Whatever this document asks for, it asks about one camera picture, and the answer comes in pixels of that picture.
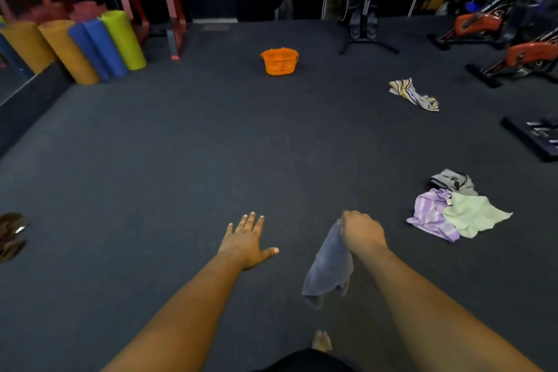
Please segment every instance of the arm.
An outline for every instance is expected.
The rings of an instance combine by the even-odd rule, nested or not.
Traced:
[[[387,248],[382,226],[345,211],[341,234],[386,300],[421,371],[540,371],[524,355]]]
[[[103,372],[191,372],[205,363],[217,324],[241,271],[276,255],[260,250],[264,217],[229,224],[217,255],[157,312]]]

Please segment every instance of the laundry basket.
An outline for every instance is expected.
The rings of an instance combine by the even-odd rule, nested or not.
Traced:
[[[298,62],[298,52],[285,47],[264,51],[260,57],[266,63],[266,72],[269,75],[292,74]]]

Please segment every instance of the striped towel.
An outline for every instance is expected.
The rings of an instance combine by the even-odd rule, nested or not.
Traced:
[[[413,105],[420,106],[421,108],[431,112],[440,111],[440,108],[438,107],[438,100],[433,97],[428,97],[427,95],[421,96],[418,94],[415,91],[413,80],[411,78],[392,81],[389,83],[389,86],[390,93],[406,98]]]

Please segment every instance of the yellow foam roller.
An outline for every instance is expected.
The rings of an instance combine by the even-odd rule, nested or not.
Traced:
[[[49,21],[39,25],[46,41],[58,55],[66,69],[78,84],[94,84],[101,79],[95,68],[87,60],[81,49],[68,34],[68,29],[75,24],[70,20]]]
[[[145,68],[147,62],[126,12],[107,11],[101,15],[101,21],[106,25],[110,36],[115,41],[128,69],[135,71]]]
[[[56,59],[35,23],[11,23],[0,29],[0,33],[35,74],[42,72]]]

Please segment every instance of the gray cloth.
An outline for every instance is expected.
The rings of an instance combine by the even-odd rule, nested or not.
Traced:
[[[466,196],[478,196],[475,185],[469,176],[453,172],[450,169],[444,169],[438,175],[431,177],[430,183]]]
[[[349,289],[353,257],[341,238],[340,224],[338,220],[329,230],[304,280],[303,296],[315,309],[322,308],[326,293],[336,288],[345,296]]]

